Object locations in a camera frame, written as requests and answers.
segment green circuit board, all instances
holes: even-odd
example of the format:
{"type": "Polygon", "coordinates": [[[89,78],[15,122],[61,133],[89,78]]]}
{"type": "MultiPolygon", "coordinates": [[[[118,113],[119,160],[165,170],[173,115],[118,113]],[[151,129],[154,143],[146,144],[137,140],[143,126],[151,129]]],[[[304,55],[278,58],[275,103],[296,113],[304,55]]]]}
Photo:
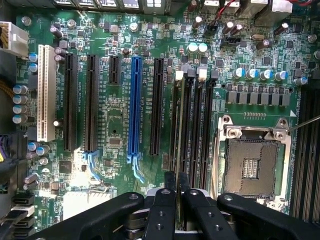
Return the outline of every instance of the green circuit board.
{"type": "MultiPolygon", "coordinates": [[[[212,189],[212,160],[216,151],[219,152],[218,172],[224,174],[225,148],[214,149],[215,137],[219,118],[229,115],[235,125],[274,127],[279,118],[285,118],[289,126],[297,124],[299,113],[300,94],[299,88],[294,85],[293,71],[296,63],[300,63],[303,74],[308,74],[308,62],[313,61],[312,53],[315,46],[309,44],[306,39],[308,32],[313,32],[312,24],[306,21],[306,17],[291,16],[287,19],[290,24],[289,31],[274,37],[274,28],[256,27],[250,19],[236,19],[233,16],[223,16],[222,23],[233,21],[244,26],[239,34],[241,44],[237,47],[220,47],[223,35],[222,25],[213,37],[202,37],[204,28],[201,26],[198,31],[192,29],[192,22],[198,13],[188,13],[185,8],[176,16],[153,16],[153,15],[131,15],[116,13],[94,13],[80,11],[51,11],[42,9],[37,12],[32,10],[29,17],[32,20],[30,26],[22,24],[23,14],[17,19],[18,27],[29,32],[29,51],[38,52],[38,45],[55,46],[56,41],[50,33],[50,27],[54,24],[60,26],[65,39],[69,43],[68,52],[78,55],[78,96],[77,96],[77,128],[75,152],[66,152],[63,147],[63,131],[56,129],[56,140],[49,143],[50,153],[47,155],[49,163],[45,166],[39,164],[39,157],[29,161],[30,172],[39,174],[39,185],[36,194],[36,215],[37,231],[45,229],[54,223],[63,220],[63,196],[68,192],[86,192],[88,190],[106,191],[116,197],[125,192],[134,191],[146,194],[149,189],[164,186],[164,172],[169,170],[167,166],[168,155],[170,154],[171,144],[171,124],[173,119],[173,98],[172,92],[175,85],[175,71],[180,70],[182,64],[189,64],[192,68],[203,66],[208,70],[219,72],[219,78],[213,89],[212,116],[210,119],[209,134],[209,155],[207,179],[205,188],[211,193],[212,189]],[[67,28],[67,21],[73,19],[76,28],[67,28]],[[104,24],[108,22],[117,26],[115,32],[106,32],[104,24]],[[139,30],[132,32],[129,30],[131,23],[137,23],[139,30]],[[293,32],[293,25],[301,26],[301,32],[293,32]],[[266,39],[272,40],[273,44],[269,48],[256,50],[257,41],[251,39],[251,35],[261,34],[266,39]],[[190,43],[206,43],[208,51],[205,53],[207,60],[202,61],[199,54],[189,54],[187,47],[190,43]],[[122,49],[128,48],[131,53],[129,56],[122,54],[122,49]],[[85,95],[86,95],[86,68],[87,55],[97,55],[99,60],[99,90],[98,94],[98,150],[96,174],[107,185],[96,186],[90,184],[90,174],[79,175],[82,165],[82,153],[84,142],[85,124],[85,95]],[[121,58],[121,84],[109,84],[109,59],[110,56],[120,56],[121,58]],[[143,75],[141,88],[141,127],[139,134],[139,174],[143,176],[143,183],[134,176],[131,164],[127,164],[127,143],[129,132],[129,101],[130,101],[130,80],[131,80],[131,57],[143,57],[143,75]],[[173,71],[171,80],[167,79],[163,86],[162,116],[161,116],[161,135],[159,155],[150,155],[150,134],[151,134],[151,113],[153,99],[153,71],[154,58],[172,59],[173,71]],[[260,81],[258,77],[254,80],[245,78],[234,79],[233,71],[237,68],[257,69],[260,73],[270,69],[274,73],[286,71],[286,79],[282,82],[270,79],[260,81]],[[258,91],[259,86],[263,86],[266,91],[270,87],[279,91],[284,90],[283,94],[289,95],[287,106],[278,105],[258,105],[258,104],[236,104],[229,103],[227,99],[227,88],[232,86],[232,91],[237,92],[239,85],[243,91],[248,91],[249,86],[253,86],[258,91]],[[118,146],[110,144],[110,138],[119,139],[118,146]],[[61,161],[70,161],[72,169],[61,168],[61,161]],[[56,197],[50,197],[50,184],[59,182],[59,190],[56,197]]],[[[201,14],[207,23],[215,16],[211,14],[201,14]]],[[[17,83],[28,84],[31,74],[28,67],[30,63],[25,60],[17,60],[17,83]]],[[[63,117],[63,97],[64,97],[64,64],[59,63],[57,69],[57,92],[56,92],[56,117],[63,117]]],[[[178,87],[177,106],[178,113],[181,112],[182,85],[178,87]]],[[[29,116],[37,116],[37,97],[30,96],[29,116]]],[[[203,105],[200,110],[203,115],[206,111],[203,105]]],[[[32,127],[34,123],[28,123],[22,128],[32,127]]],[[[295,136],[291,135],[292,144],[289,146],[295,149],[295,136]]],[[[280,169],[278,175],[281,176],[281,168],[284,147],[278,150],[277,167],[280,169]]],[[[294,166],[294,154],[288,160],[288,176],[286,179],[285,201],[288,203],[291,192],[291,182],[294,166]]],[[[276,182],[276,191],[280,191],[282,181],[276,182]]],[[[219,191],[222,190],[223,177],[219,176],[219,191]]],[[[289,212],[286,205],[283,210],[289,212]]]]}

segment white pci slot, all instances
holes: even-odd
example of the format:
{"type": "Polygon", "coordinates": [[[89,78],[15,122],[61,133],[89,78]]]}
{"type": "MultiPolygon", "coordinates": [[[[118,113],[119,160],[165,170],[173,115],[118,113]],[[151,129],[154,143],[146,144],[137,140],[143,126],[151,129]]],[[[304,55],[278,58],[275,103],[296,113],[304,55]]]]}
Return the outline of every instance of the white pci slot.
{"type": "Polygon", "coordinates": [[[37,141],[56,139],[53,125],[56,119],[57,63],[55,49],[49,45],[38,46],[38,93],[37,93],[37,141]]]}

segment motherboard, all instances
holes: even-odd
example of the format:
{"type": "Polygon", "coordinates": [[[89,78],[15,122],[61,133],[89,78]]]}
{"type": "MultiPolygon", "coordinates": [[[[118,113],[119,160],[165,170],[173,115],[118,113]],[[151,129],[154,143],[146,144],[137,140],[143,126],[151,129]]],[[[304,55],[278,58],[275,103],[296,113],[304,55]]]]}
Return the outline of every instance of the motherboard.
{"type": "Polygon", "coordinates": [[[18,193],[35,195],[37,232],[164,187],[167,171],[214,199],[237,193],[289,214],[288,129],[301,86],[317,78],[319,23],[303,7],[274,26],[204,9],[18,14],[29,35],[13,97],[28,139],[29,184],[18,193]]]}

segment ram slot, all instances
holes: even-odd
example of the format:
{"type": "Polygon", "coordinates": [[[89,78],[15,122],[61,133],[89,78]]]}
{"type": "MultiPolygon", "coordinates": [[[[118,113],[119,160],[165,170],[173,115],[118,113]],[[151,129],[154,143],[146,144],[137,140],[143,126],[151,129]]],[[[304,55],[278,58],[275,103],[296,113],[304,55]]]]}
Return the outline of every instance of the ram slot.
{"type": "Polygon", "coordinates": [[[65,151],[76,149],[77,96],[78,96],[78,56],[65,56],[64,96],[63,96],[63,141],[65,151]]]}
{"type": "Polygon", "coordinates": [[[206,189],[206,182],[207,182],[213,90],[214,90],[214,80],[211,79],[207,81],[207,86],[205,88],[204,117],[203,117],[202,146],[201,146],[202,149],[201,149],[201,158],[200,158],[200,162],[201,162],[200,188],[201,189],[206,189]]]}
{"type": "Polygon", "coordinates": [[[191,135],[191,155],[189,167],[189,181],[190,187],[196,188],[196,174],[199,164],[199,145],[201,135],[201,105],[202,105],[202,89],[203,84],[198,81],[194,86],[194,104],[193,104],[193,121],[192,121],[192,135],[191,135]]]}
{"type": "Polygon", "coordinates": [[[159,155],[164,90],[164,58],[154,59],[150,155],[159,155]]]}
{"type": "Polygon", "coordinates": [[[118,56],[109,59],[109,84],[120,85],[121,62],[118,56]]]}
{"type": "Polygon", "coordinates": [[[171,131],[170,131],[170,156],[169,156],[169,171],[174,170],[174,162],[176,157],[176,143],[177,143],[177,131],[178,131],[178,91],[179,86],[175,82],[172,88],[172,119],[171,119],[171,131]]]}
{"type": "Polygon", "coordinates": [[[99,57],[88,55],[86,63],[84,151],[93,153],[98,141],[99,57]]]}
{"type": "Polygon", "coordinates": [[[55,49],[49,45],[38,45],[37,86],[37,141],[50,142],[56,139],[52,124],[56,119],[57,62],[55,49]]]}
{"type": "Polygon", "coordinates": [[[138,161],[139,135],[140,135],[140,114],[141,114],[141,85],[142,85],[143,62],[140,56],[134,56],[131,61],[131,89],[130,89],[130,109],[129,109],[129,135],[127,163],[132,164],[134,176],[143,182],[139,176],[138,161]]]}
{"type": "Polygon", "coordinates": [[[193,79],[186,79],[182,106],[182,129],[181,129],[181,159],[180,172],[186,172],[186,161],[188,160],[188,142],[189,142],[189,125],[190,109],[193,79]]]}

